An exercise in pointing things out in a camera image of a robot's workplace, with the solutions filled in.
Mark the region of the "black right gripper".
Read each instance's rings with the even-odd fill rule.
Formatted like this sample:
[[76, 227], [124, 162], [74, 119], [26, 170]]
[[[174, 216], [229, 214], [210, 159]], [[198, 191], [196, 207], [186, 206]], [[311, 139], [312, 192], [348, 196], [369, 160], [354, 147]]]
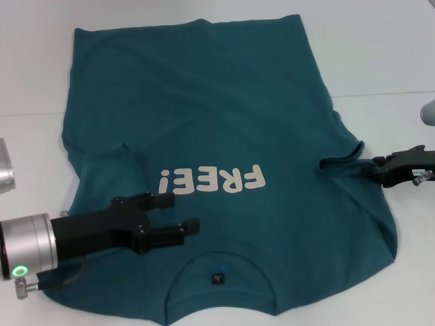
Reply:
[[372, 161], [376, 166], [364, 165], [362, 174], [383, 187], [394, 187], [407, 181], [418, 186], [434, 180], [434, 151], [426, 151], [424, 145], [394, 152], [386, 157], [377, 156]]

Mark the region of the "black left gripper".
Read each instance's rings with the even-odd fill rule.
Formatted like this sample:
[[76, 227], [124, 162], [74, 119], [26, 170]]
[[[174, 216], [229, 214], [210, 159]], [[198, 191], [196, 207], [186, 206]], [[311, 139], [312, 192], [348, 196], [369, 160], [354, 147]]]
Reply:
[[150, 250], [184, 245], [187, 236], [200, 232], [198, 218], [149, 230], [147, 212], [175, 206], [172, 193], [143, 193], [114, 198], [103, 210], [51, 220], [59, 261], [113, 248], [144, 254]]

